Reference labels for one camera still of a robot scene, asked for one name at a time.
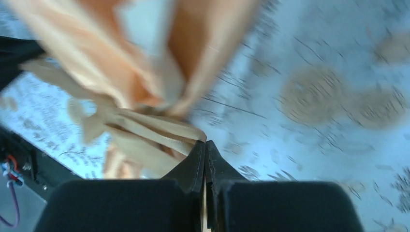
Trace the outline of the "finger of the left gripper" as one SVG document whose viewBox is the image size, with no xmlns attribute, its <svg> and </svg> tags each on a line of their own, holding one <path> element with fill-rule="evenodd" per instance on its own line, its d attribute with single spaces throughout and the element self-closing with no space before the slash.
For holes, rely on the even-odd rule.
<svg viewBox="0 0 410 232">
<path fill-rule="evenodd" d="M 0 89 L 3 90 L 23 71 L 19 65 L 45 51 L 35 40 L 0 37 Z"/>
</svg>

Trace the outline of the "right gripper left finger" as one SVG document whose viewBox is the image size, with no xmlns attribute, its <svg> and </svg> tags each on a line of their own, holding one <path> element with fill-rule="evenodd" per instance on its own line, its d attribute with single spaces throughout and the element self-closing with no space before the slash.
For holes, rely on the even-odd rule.
<svg viewBox="0 0 410 232">
<path fill-rule="evenodd" d="M 160 179 L 75 180 L 58 187 L 37 232 L 200 232 L 205 143 Z"/>
</svg>

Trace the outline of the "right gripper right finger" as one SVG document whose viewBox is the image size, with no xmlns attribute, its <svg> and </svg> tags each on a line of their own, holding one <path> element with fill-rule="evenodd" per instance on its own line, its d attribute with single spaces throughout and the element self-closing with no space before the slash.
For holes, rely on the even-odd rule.
<svg viewBox="0 0 410 232">
<path fill-rule="evenodd" d="M 249 181 L 205 147 L 207 227 L 213 232 L 361 232 L 347 193 L 325 181 Z"/>
</svg>

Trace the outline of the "tan ribbon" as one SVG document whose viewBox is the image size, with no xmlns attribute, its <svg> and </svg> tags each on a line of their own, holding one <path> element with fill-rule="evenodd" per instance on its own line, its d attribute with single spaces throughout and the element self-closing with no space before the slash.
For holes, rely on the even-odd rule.
<svg viewBox="0 0 410 232">
<path fill-rule="evenodd" d="M 187 123 L 118 108 L 111 97 L 82 88 L 43 58 L 27 61 L 21 68 L 71 95 L 67 112 L 82 127 L 85 144 L 110 134 L 105 179 L 161 178 L 189 155 L 197 141 L 206 141 L 202 130 Z"/>
</svg>

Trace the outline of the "beige orange wrapping paper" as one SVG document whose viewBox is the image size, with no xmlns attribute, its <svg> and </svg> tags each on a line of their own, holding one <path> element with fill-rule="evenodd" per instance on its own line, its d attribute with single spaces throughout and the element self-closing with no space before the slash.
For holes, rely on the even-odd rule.
<svg viewBox="0 0 410 232">
<path fill-rule="evenodd" d="M 60 68 L 24 68 L 70 94 L 183 116 L 214 83 L 258 0 L 7 0 Z"/>
</svg>

